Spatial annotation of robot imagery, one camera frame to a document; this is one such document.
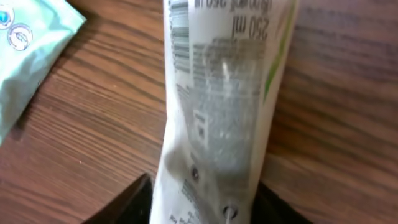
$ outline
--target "black object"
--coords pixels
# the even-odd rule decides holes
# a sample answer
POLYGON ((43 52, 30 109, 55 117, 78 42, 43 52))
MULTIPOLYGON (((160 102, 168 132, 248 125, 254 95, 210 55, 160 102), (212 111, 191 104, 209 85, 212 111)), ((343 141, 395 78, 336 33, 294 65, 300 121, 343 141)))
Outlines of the black object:
MULTIPOLYGON (((151 204, 152 184, 145 174, 84 224, 148 224, 151 204)), ((259 184, 251 224, 311 223, 264 184, 259 184)))

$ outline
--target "barcode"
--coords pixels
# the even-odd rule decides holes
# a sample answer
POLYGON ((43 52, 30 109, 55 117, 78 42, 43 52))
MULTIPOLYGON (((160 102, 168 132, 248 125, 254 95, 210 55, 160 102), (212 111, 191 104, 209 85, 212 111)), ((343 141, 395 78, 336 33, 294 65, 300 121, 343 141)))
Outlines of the barcode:
POLYGON ((170 29, 174 67, 190 73, 188 0, 170 0, 170 29))

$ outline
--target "wood grain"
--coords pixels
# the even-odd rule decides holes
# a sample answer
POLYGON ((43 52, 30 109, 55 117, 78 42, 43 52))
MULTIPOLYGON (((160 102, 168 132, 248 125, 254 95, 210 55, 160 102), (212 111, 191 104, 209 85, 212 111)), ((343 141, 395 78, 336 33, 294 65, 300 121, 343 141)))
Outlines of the wood grain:
MULTIPOLYGON (((157 171, 160 0, 88 22, 0 148, 0 223, 81 223, 157 171)), ((315 223, 398 222, 398 2, 303 0, 262 180, 315 223)))

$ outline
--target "light blue package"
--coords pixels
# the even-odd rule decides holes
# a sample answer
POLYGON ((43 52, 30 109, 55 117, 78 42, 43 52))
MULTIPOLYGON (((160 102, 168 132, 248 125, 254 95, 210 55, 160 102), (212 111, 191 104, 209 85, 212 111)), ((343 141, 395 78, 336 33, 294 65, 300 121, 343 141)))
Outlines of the light blue package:
POLYGON ((64 0, 0 0, 0 144, 84 22, 64 0))

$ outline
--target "small icon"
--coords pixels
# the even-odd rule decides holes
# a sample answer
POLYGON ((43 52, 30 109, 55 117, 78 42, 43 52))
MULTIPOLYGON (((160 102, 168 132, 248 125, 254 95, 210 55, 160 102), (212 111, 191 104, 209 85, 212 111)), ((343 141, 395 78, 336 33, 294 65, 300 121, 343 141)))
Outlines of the small icon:
POLYGON ((199 171, 198 171, 198 169, 195 167, 195 165, 193 165, 193 166, 191 167, 191 176, 192 176, 192 178, 193 178, 193 180, 194 180, 195 182, 198 182, 198 181, 199 181, 199 171))
POLYGON ((16 50, 26 50, 33 40, 33 33, 25 24, 15 24, 8 32, 8 42, 16 50))
POLYGON ((238 208, 234 205, 226 206, 223 209, 224 217, 227 220, 233 220, 238 215, 238 208))
POLYGON ((0 30, 8 29, 14 22, 14 10, 5 5, 0 5, 0 30))

